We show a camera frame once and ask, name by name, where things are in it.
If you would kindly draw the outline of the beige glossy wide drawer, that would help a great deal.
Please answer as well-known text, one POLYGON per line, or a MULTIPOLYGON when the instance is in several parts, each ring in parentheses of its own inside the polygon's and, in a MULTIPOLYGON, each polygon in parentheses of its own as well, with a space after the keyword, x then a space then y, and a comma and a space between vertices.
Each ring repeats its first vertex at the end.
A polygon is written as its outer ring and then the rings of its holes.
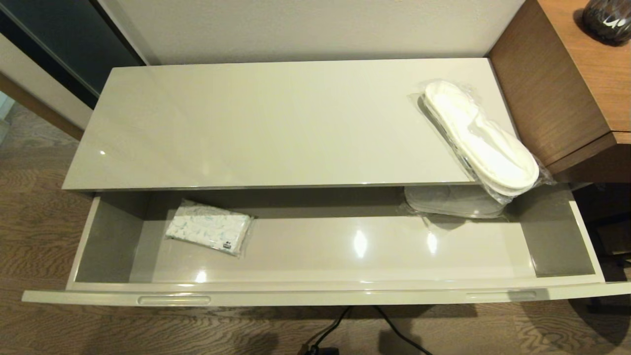
POLYGON ((337 306, 631 295, 608 282, 570 191, 543 186, 496 219, 422 215, 401 188, 104 191, 64 290, 24 302, 337 306), (254 217, 239 256, 166 235, 182 199, 254 217))

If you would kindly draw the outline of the wooden baseboard strip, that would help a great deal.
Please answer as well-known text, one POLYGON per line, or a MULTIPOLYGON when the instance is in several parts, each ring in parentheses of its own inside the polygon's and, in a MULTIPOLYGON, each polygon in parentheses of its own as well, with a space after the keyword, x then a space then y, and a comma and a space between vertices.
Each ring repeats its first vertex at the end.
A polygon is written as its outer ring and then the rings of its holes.
POLYGON ((43 101, 27 92, 27 90, 13 82, 2 72, 0 72, 0 91, 4 92, 19 104, 47 121, 47 123, 50 123, 52 126, 63 131, 73 139, 81 140, 84 133, 81 128, 65 119, 65 117, 61 116, 57 111, 53 110, 47 104, 43 103, 43 101))

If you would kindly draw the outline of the dark glass door panel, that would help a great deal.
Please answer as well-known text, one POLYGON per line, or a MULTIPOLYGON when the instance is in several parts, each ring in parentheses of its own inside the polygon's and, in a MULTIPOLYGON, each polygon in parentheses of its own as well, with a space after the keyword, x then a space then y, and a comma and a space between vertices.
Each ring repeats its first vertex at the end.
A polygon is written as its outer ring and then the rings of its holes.
POLYGON ((0 0, 0 34, 89 108, 113 68, 145 65, 100 0, 0 0))

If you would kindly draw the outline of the brown wooden desk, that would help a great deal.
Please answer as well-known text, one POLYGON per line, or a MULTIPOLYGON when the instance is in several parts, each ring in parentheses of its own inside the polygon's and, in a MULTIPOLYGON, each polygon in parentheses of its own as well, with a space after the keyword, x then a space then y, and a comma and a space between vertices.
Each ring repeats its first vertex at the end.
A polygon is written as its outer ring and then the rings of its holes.
POLYGON ((523 144, 560 182, 631 183, 631 43, 582 24, 588 0, 525 0, 489 52, 523 144))

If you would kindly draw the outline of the dark glass vase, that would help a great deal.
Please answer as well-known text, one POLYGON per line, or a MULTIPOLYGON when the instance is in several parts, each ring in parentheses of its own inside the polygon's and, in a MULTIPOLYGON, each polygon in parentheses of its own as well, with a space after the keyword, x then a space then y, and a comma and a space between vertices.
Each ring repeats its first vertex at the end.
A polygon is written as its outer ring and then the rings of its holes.
POLYGON ((631 40, 631 0, 589 0, 581 20, 603 42, 622 45, 631 40))

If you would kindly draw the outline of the floral blue-white tissue pack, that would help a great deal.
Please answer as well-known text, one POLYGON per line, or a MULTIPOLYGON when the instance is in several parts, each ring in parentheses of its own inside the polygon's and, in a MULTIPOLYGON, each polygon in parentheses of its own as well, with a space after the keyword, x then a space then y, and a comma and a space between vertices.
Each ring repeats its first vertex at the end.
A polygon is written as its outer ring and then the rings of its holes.
POLYGON ((239 257, 255 217, 183 199, 165 236, 239 257))

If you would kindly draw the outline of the white slippers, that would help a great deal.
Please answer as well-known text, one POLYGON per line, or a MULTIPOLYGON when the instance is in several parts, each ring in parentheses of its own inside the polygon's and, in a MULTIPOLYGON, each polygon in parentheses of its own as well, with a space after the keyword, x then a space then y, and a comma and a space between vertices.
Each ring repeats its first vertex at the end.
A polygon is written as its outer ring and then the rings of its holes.
POLYGON ((491 118, 471 90, 432 79, 421 84, 416 103, 465 173, 499 204, 555 184, 538 157, 491 118))
POLYGON ((414 211, 469 219, 493 219, 505 205, 478 185, 406 186, 403 195, 414 211))

